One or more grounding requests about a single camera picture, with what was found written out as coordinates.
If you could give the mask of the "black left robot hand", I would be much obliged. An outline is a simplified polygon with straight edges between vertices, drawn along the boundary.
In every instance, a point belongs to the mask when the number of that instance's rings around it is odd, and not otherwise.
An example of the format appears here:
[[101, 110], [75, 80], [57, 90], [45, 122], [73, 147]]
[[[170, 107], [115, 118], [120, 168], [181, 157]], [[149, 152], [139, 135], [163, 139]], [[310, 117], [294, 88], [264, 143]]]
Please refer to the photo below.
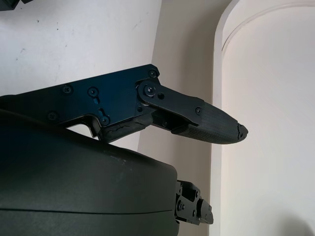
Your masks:
[[33, 0], [0, 0], [0, 11], [14, 10], [19, 2], [27, 4]]

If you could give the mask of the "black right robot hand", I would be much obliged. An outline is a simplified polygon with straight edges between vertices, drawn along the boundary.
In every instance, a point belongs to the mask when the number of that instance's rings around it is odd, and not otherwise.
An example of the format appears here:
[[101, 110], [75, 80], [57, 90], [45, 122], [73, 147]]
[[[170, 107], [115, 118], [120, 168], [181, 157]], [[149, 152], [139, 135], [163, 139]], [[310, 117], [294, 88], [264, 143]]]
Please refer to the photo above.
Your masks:
[[3, 236], [176, 236], [214, 221], [176, 169], [112, 145], [153, 125], [212, 144], [247, 128], [204, 100], [160, 84], [143, 65], [0, 98]]

